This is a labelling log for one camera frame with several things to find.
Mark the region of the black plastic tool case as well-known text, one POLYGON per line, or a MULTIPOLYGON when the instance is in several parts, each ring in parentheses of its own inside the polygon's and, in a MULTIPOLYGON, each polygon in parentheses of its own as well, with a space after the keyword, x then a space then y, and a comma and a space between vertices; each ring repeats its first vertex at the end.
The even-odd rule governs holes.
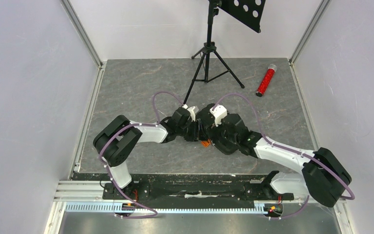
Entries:
POLYGON ((236 151, 249 155, 249 150, 243 145, 249 130, 240 115, 227 113, 221 123, 216 125, 215 117, 210 112, 214 105, 214 103, 207 105, 196 115, 196 119, 201 124, 200 140, 209 139, 225 155, 231 155, 236 151))

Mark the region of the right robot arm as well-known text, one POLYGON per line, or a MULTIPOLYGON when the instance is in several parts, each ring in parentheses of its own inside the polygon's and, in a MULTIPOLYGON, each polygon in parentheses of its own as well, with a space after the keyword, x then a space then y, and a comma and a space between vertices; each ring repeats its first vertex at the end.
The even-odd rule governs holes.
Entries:
POLYGON ((248 130, 238 114, 226 111, 211 112, 220 151, 242 154, 261 160, 269 160, 285 166, 293 173, 271 172, 262 182, 262 194, 268 199, 279 195, 309 195, 318 203, 333 207, 343 198, 353 200, 355 194, 349 188, 352 181, 335 155, 326 148, 304 150, 275 142, 259 132, 248 130))

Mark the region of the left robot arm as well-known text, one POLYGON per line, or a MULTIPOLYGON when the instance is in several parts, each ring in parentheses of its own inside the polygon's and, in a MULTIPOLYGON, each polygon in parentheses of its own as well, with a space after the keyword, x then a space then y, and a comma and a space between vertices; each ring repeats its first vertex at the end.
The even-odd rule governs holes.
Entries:
POLYGON ((126 160, 136 144, 168 143, 176 137, 197 141, 198 127, 195 120, 198 112, 198 107, 184 105, 172 116, 156 124, 134 122, 119 115, 94 138, 93 146, 115 185, 114 192, 121 199, 127 199, 133 193, 132 177, 126 160))

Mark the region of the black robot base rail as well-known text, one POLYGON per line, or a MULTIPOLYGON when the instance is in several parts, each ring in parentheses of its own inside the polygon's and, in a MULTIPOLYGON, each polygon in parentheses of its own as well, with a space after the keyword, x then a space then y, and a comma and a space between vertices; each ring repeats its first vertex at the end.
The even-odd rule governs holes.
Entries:
POLYGON ((133 174, 123 194, 104 185, 104 200, 126 196, 153 209, 252 208, 254 201, 292 201, 292 193, 278 194, 269 175, 133 174))

